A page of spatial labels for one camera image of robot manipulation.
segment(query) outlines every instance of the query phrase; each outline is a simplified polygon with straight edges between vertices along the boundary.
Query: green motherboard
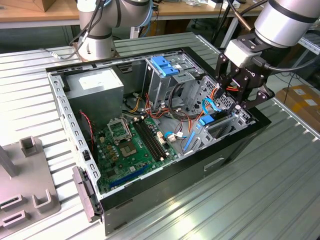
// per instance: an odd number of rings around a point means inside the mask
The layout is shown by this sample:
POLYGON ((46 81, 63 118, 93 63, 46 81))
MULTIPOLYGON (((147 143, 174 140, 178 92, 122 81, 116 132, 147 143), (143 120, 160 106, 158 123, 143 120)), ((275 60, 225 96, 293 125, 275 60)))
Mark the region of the green motherboard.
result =
POLYGON ((159 143, 157 146, 161 148, 160 151, 162 150, 165 153, 165 157, 155 159, 154 152, 149 151, 153 150, 153 145, 150 145, 150 142, 154 140, 159 142, 157 137, 159 129, 154 120, 149 117, 145 118, 140 124, 143 124, 145 128, 147 126, 148 129, 141 132, 135 122, 124 124, 117 122, 115 125, 106 127, 94 134, 97 140, 97 166, 101 174, 97 185, 101 194, 107 193, 177 158, 175 150, 169 143, 159 143), (131 135, 131 139, 127 140, 127 136, 126 139, 117 142, 118 145, 115 144, 114 138, 126 135, 126 133, 131 135))

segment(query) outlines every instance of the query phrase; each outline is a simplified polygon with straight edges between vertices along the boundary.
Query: aluminum table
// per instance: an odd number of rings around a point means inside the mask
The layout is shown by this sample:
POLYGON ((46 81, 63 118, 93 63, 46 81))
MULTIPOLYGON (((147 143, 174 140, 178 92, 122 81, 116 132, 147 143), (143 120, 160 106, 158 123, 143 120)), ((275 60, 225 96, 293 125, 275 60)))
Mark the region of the aluminum table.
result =
MULTIPOLYGON (((120 40, 115 45, 121 56, 189 46, 213 67, 218 56, 215 48, 193 33, 120 40)), ((60 55, 73 51, 67 46, 54 50, 60 55)), ((88 223, 73 183, 76 163, 45 72, 48 67, 79 62, 76 56, 59 61, 41 50, 0 55, 0 144, 39 137, 61 203, 60 212, 6 240, 106 239, 99 221, 88 223)), ((286 85, 276 77, 268 84, 279 89, 286 85)), ((108 239, 317 239, 320 136, 276 99, 258 108, 272 124, 236 161, 108 239)))

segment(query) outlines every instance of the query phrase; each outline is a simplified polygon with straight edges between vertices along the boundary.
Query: connector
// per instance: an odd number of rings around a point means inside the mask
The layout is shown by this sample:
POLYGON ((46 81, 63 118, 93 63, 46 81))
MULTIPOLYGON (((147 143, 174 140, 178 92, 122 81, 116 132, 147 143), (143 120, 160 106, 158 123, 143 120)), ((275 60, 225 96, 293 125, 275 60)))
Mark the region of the connector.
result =
POLYGON ((164 135, 162 134, 162 132, 157 131, 157 132, 156 132, 156 136, 160 139, 160 138, 162 138, 164 135))
POLYGON ((158 140, 161 145, 164 145, 166 143, 163 137, 158 138, 158 140))
POLYGON ((173 135, 173 134, 171 134, 170 136, 168 136, 166 139, 167 139, 170 143, 172 143, 172 142, 174 142, 174 141, 177 140, 176 137, 175 137, 175 135, 173 135))

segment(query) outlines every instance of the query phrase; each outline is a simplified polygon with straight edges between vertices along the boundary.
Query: chip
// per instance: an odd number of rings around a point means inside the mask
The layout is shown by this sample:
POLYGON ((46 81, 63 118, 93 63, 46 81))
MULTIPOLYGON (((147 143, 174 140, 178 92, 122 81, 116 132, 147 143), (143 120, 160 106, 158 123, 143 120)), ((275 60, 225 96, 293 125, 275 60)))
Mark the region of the chip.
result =
POLYGON ((132 141, 120 143, 118 147, 124 157, 137 153, 137 149, 132 141))
POLYGON ((110 177, 116 175, 116 171, 112 169, 111 171, 107 171, 106 175, 108 176, 108 178, 110 178, 110 177))

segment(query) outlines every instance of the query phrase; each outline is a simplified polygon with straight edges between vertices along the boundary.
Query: wooden table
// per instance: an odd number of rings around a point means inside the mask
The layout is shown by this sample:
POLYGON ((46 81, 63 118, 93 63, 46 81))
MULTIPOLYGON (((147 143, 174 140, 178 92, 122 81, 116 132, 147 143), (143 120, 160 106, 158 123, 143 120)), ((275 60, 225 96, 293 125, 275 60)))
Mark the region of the wooden table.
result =
MULTIPOLYGON (((241 12, 252 4, 253 2, 242 4, 239 11, 241 12)), ((56 0, 47 12, 13 6, 3 7, 4 9, 0 9, 0 29, 79 25, 79 14, 74 0, 56 0)), ((257 16, 261 10, 262 8, 256 8, 246 16, 257 16)), ((214 8, 207 4, 189 6, 183 1, 179 3, 162 2, 159 4, 158 20, 217 18, 219 11, 219 7, 214 8)), ((155 20, 156 17, 154 12, 151 20, 155 20)))

